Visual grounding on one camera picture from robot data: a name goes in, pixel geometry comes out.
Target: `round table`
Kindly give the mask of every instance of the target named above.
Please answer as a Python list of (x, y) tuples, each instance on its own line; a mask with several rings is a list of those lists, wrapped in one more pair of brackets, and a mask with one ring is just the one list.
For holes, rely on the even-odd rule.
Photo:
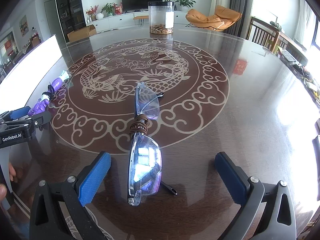
[[(87, 209), (108, 239), (217, 239), (239, 210), (213, 164), (220, 151), (248, 176), (288, 182), (297, 233), (318, 208), (312, 139), (319, 113), (301, 82), (266, 48), (175, 26), (165, 36), (146, 27), (100, 33), (62, 54), (27, 103), (33, 106), (48, 80), (68, 69), (71, 78), (49, 107), (51, 123), (11, 149), (18, 182), (9, 213), (22, 232), (38, 182), (77, 175), (102, 150), (111, 153), (111, 168)], [(137, 81), (165, 93), (148, 135), (161, 147), (162, 180), (178, 196), (160, 187), (133, 207), (126, 199), (128, 133)]]

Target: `door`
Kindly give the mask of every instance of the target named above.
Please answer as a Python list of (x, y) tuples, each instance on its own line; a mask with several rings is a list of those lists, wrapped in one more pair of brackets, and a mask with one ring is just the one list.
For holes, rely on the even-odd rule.
[(66, 41), (61, 31), (61, 26), (58, 19), (55, 1), (50, 0), (50, 1), (44, 2), (44, 9), (45, 9), (45, 14), (47, 15), (47, 21), (48, 21), (51, 35), (54, 35), (54, 34), (56, 35), (60, 49), (65, 48)]

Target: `eyeglasses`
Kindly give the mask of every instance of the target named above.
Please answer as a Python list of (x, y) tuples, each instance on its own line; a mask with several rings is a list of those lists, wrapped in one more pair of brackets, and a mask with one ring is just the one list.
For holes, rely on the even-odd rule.
[(163, 185), (174, 195), (177, 192), (161, 181), (162, 160), (159, 145), (146, 134), (148, 120), (159, 117), (159, 98), (164, 93), (156, 95), (143, 82), (136, 87), (134, 104), (134, 123), (130, 127), (131, 150), (128, 174), (128, 203), (138, 206), (142, 196), (158, 192)]

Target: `white flower pot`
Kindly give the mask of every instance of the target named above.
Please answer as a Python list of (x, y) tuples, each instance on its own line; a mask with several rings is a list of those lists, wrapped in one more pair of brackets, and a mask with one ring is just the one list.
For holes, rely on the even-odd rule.
[(189, 6), (180, 6), (180, 10), (183, 12), (188, 12), (191, 8)]
[(97, 13), (96, 14), (96, 19), (101, 20), (104, 17), (103, 13)]

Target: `brown cord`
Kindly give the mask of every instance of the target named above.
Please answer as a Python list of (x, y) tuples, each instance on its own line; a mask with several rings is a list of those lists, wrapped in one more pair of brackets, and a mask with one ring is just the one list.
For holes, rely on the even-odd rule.
[(134, 120), (134, 123), (130, 126), (130, 135), (135, 132), (147, 134), (148, 125), (149, 125), (148, 117), (145, 114), (138, 115), (136, 120)]

